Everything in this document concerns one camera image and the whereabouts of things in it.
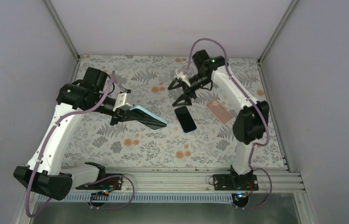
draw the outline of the white plastic part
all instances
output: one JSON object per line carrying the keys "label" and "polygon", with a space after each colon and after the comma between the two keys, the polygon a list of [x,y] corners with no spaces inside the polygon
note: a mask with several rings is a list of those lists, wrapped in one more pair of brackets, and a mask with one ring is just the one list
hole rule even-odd
{"label": "white plastic part", "polygon": [[191,83],[189,82],[187,75],[185,75],[182,71],[179,72],[177,69],[175,69],[174,71],[176,73],[177,79],[180,79],[181,81],[185,82],[185,84],[187,84],[188,87],[191,86]]}
{"label": "white plastic part", "polygon": [[[47,132],[44,135],[44,139],[47,137],[48,132],[51,130],[52,126],[56,126],[55,122],[63,115],[80,111],[81,109],[74,110],[72,105],[69,104],[60,104],[56,105],[54,117],[48,127]],[[52,133],[51,138],[49,139],[47,146],[45,147],[41,163],[37,169],[38,173],[42,173],[44,170],[48,171],[48,175],[58,175],[61,171],[61,164],[64,155],[64,151],[69,144],[69,136],[74,132],[78,123],[81,121],[84,115],[71,115],[64,119],[55,131]],[[41,141],[40,146],[29,160],[28,165],[29,169],[33,170],[35,168],[38,155],[40,153],[44,139]]]}
{"label": "white plastic part", "polygon": [[[240,83],[240,81],[234,76],[230,67],[228,67],[232,75],[232,79],[239,84],[240,87],[244,89],[249,98],[256,102],[257,99],[251,95],[245,87]],[[225,66],[218,67],[217,70],[212,73],[212,81],[220,87],[221,91],[230,99],[232,105],[235,106],[235,110],[240,111],[244,106],[252,106],[249,100],[243,95],[243,93],[238,89],[238,87],[229,78]]]}
{"label": "white plastic part", "polygon": [[[247,99],[238,89],[238,87],[233,83],[233,80],[244,89],[250,100],[256,103],[257,99],[243,87],[236,76],[234,76],[231,68],[229,67],[228,69],[230,70],[230,73],[232,75],[231,78],[229,78],[225,66],[221,66],[218,67],[216,71],[213,71],[212,81],[220,87],[221,91],[223,91],[223,93],[227,96],[231,104],[234,105],[235,110],[239,112],[243,107],[250,107],[252,106],[252,104],[250,103],[249,99]],[[243,142],[237,143],[237,151],[235,154],[235,159],[232,163],[232,167],[239,175],[246,174],[251,170],[248,164],[250,151],[251,143],[249,145],[245,145]]]}
{"label": "white plastic part", "polygon": [[96,181],[98,178],[99,169],[92,165],[84,164],[79,167],[63,169],[61,172],[71,174],[71,178],[73,179],[71,188],[74,189],[85,183]]}

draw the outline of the table surface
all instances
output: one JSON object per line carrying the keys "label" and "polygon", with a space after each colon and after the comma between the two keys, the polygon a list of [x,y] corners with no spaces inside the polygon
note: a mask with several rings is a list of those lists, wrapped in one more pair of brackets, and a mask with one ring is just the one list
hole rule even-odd
{"label": "table surface", "polygon": [[[79,166],[93,161],[108,167],[229,168],[235,158],[237,140],[232,124],[237,111],[218,86],[198,90],[188,110],[197,129],[184,133],[171,104],[181,95],[181,88],[168,91],[175,68],[185,70],[187,58],[171,56],[100,56],[83,55],[76,79],[82,79],[88,67],[107,73],[116,71],[117,80],[132,90],[133,103],[155,113],[168,126],[152,130],[137,121],[110,126],[111,116],[89,113],[84,116],[64,154],[63,166]],[[230,58],[229,64],[243,84],[258,100],[265,93],[257,62],[249,58]],[[190,75],[196,74],[193,63]],[[119,89],[111,94],[117,97]],[[219,100],[234,118],[226,125],[206,108],[212,99]],[[255,167],[284,167],[276,133],[269,117],[270,143],[256,148],[252,158]]]}

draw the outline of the cable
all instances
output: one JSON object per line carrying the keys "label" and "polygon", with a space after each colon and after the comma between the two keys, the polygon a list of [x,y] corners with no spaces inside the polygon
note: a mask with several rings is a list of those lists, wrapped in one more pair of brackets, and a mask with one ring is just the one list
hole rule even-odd
{"label": "cable", "polygon": [[186,71],[185,71],[185,74],[188,72],[188,69],[189,69],[189,66],[191,64],[191,57],[192,57],[192,53],[194,51],[194,47],[195,45],[199,42],[199,41],[210,41],[210,42],[213,42],[215,44],[217,44],[221,50],[223,50],[223,53],[224,53],[224,60],[225,60],[225,70],[227,71],[227,74],[229,76],[229,78],[232,80],[232,82],[235,84],[235,86],[242,92],[242,94],[244,95],[244,97],[246,97],[246,99],[251,103],[251,105],[256,109],[258,115],[260,116],[261,118],[261,121],[262,123],[264,124],[264,128],[265,128],[265,132],[266,132],[266,141],[265,143],[258,143],[258,142],[254,142],[252,147],[251,147],[251,151],[250,151],[250,155],[249,155],[249,160],[248,160],[248,165],[250,167],[251,170],[253,171],[256,171],[256,170],[262,170],[266,176],[268,177],[269,179],[269,193],[268,193],[268,196],[266,197],[266,199],[261,202],[259,205],[257,206],[254,206],[254,207],[251,207],[251,208],[242,208],[243,210],[250,210],[250,209],[255,209],[255,208],[258,208],[260,207],[261,205],[265,204],[268,199],[271,197],[271,194],[272,194],[272,180],[271,180],[271,177],[269,176],[268,172],[265,171],[265,169],[263,168],[253,168],[253,166],[251,166],[251,158],[253,157],[253,153],[254,153],[254,149],[255,149],[255,146],[266,146],[268,145],[269,143],[269,129],[268,129],[268,124],[266,123],[265,119],[264,119],[264,116],[262,115],[261,111],[259,110],[259,108],[257,107],[257,105],[250,99],[249,95],[246,93],[246,91],[235,81],[235,79],[232,77],[232,74],[230,73],[230,69],[228,68],[228,57],[227,57],[227,52],[225,51],[224,47],[217,41],[213,40],[213,39],[210,39],[210,38],[201,38],[197,41],[195,41],[195,43],[192,45],[191,47],[191,51],[189,52],[189,56],[188,56],[188,63],[187,63],[187,68],[186,68]]}
{"label": "cable", "polygon": [[114,85],[114,83],[113,83],[113,89],[112,89],[111,92],[109,92],[107,95],[112,94],[112,93],[114,92],[114,90],[115,90],[115,85]]}
{"label": "cable", "polygon": [[107,181],[106,181],[106,183],[108,183],[108,182],[114,183],[114,184],[113,184],[113,190],[115,190],[115,189],[117,188],[118,182],[117,182],[116,180],[110,179],[110,180],[107,180]]}
{"label": "cable", "polygon": [[252,195],[254,192],[253,185],[250,182],[247,182],[247,185],[249,185],[249,187],[250,187],[250,194],[249,195]]}
{"label": "cable", "polygon": [[103,207],[103,208],[99,208],[99,207],[96,207],[96,206],[92,205],[92,201],[93,201],[93,199],[95,199],[97,197],[100,197],[102,195],[95,195],[95,196],[92,196],[90,201],[89,201],[89,205],[90,205],[91,209],[92,208],[96,208],[96,209],[121,209],[121,208],[124,208],[124,207],[128,206],[132,202],[132,200],[135,198],[135,186],[134,186],[133,182],[131,181],[131,179],[129,179],[127,176],[124,176],[124,175],[111,175],[111,176],[105,177],[105,178],[103,178],[101,180],[98,180],[98,181],[95,181],[95,182],[92,182],[92,183],[86,183],[84,185],[97,184],[97,183],[100,183],[100,182],[105,181],[107,179],[114,178],[114,177],[125,178],[125,179],[127,179],[131,183],[131,185],[132,185],[132,196],[131,196],[131,199],[127,203],[125,203],[123,205],[120,205],[120,206],[117,206],[117,207]]}
{"label": "cable", "polygon": [[213,184],[210,183],[210,179],[211,179],[211,178],[213,178],[213,176],[209,177],[209,179],[208,179],[208,184],[214,186],[214,183],[213,183]]}
{"label": "cable", "polygon": [[70,112],[70,113],[67,113],[65,115],[63,115],[62,117],[60,117],[54,125],[52,126],[52,128],[50,129],[50,131],[48,132],[47,134],[47,137],[44,139],[44,142],[42,144],[42,147],[41,147],[41,150],[40,150],[40,153],[37,157],[37,161],[36,161],[36,164],[35,164],[35,168],[33,169],[32,171],[32,175],[30,176],[30,179],[29,179],[29,183],[28,183],[28,187],[26,189],[26,201],[25,201],[25,211],[26,211],[26,215],[30,218],[33,218],[35,216],[37,216],[38,214],[40,214],[43,209],[48,205],[48,202],[50,202],[51,198],[49,198],[45,203],[44,205],[41,207],[41,209],[39,209],[35,214],[31,214],[30,212],[30,205],[29,205],[29,201],[30,201],[30,193],[32,191],[32,185],[33,185],[33,181],[35,179],[35,175],[37,173],[37,169],[40,165],[40,162],[41,162],[41,159],[42,159],[42,156],[44,155],[44,150],[45,150],[45,147],[47,146],[47,143],[49,141],[49,139],[51,138],[52,136],[52,133],[54,133],[56,127],[61,123],[61,121],[63,121],[65,118],[67,118],[68,116],[71,116],[71,115],[78,115],[78,114],[85,114],[85,113],[89,113],[89,112],[92,112],[94,110],[96,110],[102,103],[103,101],[106,99],[108,93],[110,92],[110,89],[111,89],[111,85],[113,83],[117,83],[117,81],[115,80],[115,71],[112,71],[112,77],[110,78],[110,81],[109,81],[109,84],[107,86],[107,90],[105,91],[105,93],[103,94],[103,96],[100,98],[100,100],[98,101],[98,103],[93,106],[92,108],[86,110],[86,111],[76,111],[76,112]]}

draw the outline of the metal floor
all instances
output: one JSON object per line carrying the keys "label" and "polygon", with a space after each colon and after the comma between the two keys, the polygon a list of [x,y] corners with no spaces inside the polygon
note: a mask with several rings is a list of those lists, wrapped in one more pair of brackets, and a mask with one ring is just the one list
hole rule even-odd
{"label": "metal floor", "polygon": [[[265,194],[255,194],[248,206],[260,203]],[[132,203],[119,210],[90,209],[86,203],[50,203],[33,224],[299,224],[292,193],[274,193],[255,210],[235,210],[226,204]]]}

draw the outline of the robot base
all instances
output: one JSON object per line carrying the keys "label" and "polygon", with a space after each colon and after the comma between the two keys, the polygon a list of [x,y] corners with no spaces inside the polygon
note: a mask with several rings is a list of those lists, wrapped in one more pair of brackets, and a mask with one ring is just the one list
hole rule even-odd
{"label": "robot base", "polygon": [[248,190],[250,191],[250,185],[253,190],[258,190],[257,176],[250,171],[244,175],[238,175],[234,169],[230,168],[229,174],[215,174],[213,175],[214,190]]}

